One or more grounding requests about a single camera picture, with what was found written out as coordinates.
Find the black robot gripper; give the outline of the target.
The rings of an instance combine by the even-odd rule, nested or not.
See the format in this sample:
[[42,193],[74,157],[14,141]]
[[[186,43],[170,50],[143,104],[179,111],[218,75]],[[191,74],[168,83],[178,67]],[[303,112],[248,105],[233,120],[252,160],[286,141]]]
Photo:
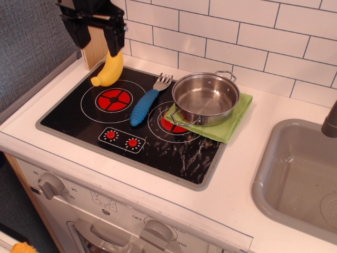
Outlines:
[[80,49],[91,41],[88,27],[103,29],[110,56],[125,45],[124,11],[111,1],[56,1],[66,30]]

